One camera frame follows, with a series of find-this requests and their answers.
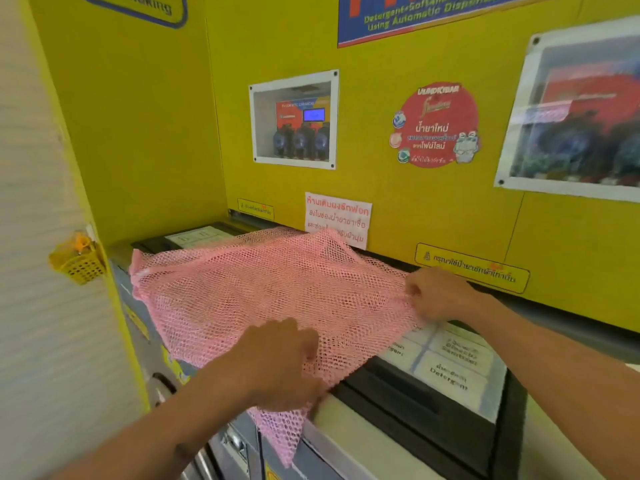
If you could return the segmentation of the person's right hand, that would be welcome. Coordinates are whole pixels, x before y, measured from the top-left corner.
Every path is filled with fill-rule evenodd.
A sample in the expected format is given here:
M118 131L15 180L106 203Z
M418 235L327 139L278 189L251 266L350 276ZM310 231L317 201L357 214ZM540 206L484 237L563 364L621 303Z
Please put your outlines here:
M436 302L447 307L447 321L476 323L483 294L466 280L439 267L426 267L407 275L406 293L413 302Z

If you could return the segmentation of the person's left hand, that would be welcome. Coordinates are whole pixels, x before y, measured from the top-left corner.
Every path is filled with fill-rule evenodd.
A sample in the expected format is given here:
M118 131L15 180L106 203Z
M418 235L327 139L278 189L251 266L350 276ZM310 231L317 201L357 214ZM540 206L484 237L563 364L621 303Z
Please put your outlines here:
M289 409L289 386L310 370L319 351L319 334L288 317L249 327L230 352L234 373L248 407Z

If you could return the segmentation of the pink mesh laundry bag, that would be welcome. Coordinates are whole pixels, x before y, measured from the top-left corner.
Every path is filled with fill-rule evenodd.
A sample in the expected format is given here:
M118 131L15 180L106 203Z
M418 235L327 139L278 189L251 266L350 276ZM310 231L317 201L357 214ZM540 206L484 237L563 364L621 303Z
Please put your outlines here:
M271 228L208 247L133 250L132 295L174 359L201 368L247 327L293 317L319 334L305 371L333 387L417 327L406 273L334 230Z

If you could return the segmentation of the person's right forearm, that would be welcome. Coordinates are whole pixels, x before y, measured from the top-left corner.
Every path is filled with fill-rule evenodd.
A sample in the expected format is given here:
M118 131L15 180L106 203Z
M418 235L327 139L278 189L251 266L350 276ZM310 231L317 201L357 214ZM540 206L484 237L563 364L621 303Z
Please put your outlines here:
M606 480L640 480L640 372L472 291L462 320Z

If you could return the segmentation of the person's left forearm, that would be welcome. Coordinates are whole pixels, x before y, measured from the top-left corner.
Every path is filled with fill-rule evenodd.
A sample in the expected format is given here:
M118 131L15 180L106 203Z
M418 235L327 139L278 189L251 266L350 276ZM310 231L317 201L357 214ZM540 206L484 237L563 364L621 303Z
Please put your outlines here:
M259 371L231 355L48 480L177 480L212 436L265 397Z

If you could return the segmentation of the white detergent compartment label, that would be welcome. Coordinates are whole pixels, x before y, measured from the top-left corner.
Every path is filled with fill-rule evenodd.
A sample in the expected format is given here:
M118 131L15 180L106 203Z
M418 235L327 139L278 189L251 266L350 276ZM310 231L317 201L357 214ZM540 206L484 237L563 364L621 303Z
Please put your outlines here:
M508 369L478 334L446 322L418 326L379 358L496 423Z

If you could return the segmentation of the long yellow warning label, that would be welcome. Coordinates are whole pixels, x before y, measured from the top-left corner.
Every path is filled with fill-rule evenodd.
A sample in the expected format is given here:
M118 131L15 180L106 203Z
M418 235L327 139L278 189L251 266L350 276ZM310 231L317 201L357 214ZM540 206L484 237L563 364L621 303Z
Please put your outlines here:
M531 277L523 268L425 243L416 245L414 260L420 266L441 267L468 281L512 294L523 294Z

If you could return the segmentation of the grey washing machine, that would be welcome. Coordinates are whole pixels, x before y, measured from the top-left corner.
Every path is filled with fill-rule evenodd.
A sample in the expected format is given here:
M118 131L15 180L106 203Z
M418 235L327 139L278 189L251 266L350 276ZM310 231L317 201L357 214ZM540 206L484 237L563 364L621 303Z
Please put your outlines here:
M239 222L211 226L237 236L256 230ZM134 249L155 254L180 250L160 235L138 242L116 244L107 250L122 304L145 323L150 343L127 320L137 361L142 370L151 409L160 406L182 386L164 364L164 345L147 307L132 297L129 266ZM640 371L640 333L596 322L579 315L535 305L494 293L503 303L537 324L624 360ZM190 376L197 368L177 360ZM389 436L332 393L305 424L303 437L289 468L247 413L224 425L194 459L179 480L447 480L418 460ZM540 407L527 396L518 480L602 480L602 476L572 446Z

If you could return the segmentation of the black detergent compartment lid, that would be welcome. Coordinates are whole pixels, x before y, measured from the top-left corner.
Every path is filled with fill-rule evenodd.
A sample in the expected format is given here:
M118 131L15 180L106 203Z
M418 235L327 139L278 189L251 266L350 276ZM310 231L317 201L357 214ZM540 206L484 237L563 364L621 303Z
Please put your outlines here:
M332 394L447 480L518 480L527 391L510 370L495 424L379 355Z

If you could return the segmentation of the white notice with red text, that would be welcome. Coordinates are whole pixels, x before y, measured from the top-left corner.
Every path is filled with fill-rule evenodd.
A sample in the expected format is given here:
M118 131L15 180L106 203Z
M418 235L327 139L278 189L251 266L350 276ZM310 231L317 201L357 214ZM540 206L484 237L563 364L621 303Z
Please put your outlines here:
M305 193L305 231L336 231L351 247L366 250L372 203Z

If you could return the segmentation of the yellow sticker on machine front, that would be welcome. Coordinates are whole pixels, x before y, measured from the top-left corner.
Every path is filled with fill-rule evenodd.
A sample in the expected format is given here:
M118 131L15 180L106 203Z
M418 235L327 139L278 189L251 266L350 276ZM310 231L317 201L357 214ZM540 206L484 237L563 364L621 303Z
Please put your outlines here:
M128 318L129 322L140 332L141 336L150 343L150 334L145 323L139 318L139 316L128 305L123 305L124 314Z
M161 345L161 352L164 364L172 371L178 382L180 382L181 385L187 384L190 380L190 376L183 371L180 363L172 357L164 345Z

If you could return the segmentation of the round red sticker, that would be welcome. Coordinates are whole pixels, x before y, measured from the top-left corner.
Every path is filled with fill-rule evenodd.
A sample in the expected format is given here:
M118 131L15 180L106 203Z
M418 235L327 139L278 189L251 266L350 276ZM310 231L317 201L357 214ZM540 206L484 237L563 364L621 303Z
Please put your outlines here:
M400 164L434 169L471 163L481 148L476 101L460 82L434 82L406 99L392 119L389 146Z

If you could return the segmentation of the white label on machine top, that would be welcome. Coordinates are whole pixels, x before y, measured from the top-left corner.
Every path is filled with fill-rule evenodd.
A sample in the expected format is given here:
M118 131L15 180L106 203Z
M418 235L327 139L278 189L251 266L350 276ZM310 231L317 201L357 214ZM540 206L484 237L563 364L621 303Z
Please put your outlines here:
M217 242L226 241L233 237L232 234L211 225L164 236L166 240L175 244L178 249L183 250L212 246Z

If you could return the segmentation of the small yellow warning label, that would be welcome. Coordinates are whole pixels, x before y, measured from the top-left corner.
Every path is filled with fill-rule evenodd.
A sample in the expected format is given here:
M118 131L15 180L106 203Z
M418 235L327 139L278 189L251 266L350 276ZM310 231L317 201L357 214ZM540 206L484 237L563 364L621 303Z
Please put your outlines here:
M244 198L237 199L238 211L249 216L275 222L275 208L271 205Z

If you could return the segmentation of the white framed dispenser pump window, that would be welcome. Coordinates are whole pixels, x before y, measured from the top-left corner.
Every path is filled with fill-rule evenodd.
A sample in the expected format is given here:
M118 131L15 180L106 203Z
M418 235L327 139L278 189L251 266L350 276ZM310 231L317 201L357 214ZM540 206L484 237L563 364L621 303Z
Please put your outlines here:
M338 69L249 86L256 164L335 170Z

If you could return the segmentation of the large white framed pump window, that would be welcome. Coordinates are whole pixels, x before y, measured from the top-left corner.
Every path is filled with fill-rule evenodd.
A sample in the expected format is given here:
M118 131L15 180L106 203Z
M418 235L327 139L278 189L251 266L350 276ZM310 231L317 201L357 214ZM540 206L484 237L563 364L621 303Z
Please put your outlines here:
M531 37L494 186L640 203L640 15Z

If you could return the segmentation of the small yellow plastic basket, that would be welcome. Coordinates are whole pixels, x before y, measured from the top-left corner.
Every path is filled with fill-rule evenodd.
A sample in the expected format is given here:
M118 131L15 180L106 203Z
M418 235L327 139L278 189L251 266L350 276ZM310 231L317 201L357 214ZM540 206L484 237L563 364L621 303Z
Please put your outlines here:
M105 275L106 265L98 244L83 231L75 231L50 252L49 266L78 285Z

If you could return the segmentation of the blue and red banner sign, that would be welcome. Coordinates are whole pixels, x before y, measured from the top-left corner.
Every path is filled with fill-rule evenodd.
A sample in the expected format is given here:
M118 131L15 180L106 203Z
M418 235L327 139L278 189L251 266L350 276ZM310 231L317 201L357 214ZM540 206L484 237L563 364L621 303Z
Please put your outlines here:
M337 46L346 48L542 0L339 0Z

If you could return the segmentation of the yellow sign with blue border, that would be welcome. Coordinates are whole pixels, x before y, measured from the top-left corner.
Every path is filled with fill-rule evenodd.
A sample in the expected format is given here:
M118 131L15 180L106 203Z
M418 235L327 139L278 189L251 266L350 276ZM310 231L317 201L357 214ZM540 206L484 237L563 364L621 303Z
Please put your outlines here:
M85 0L94 6L155 23L180 29L189 18L187 0Z

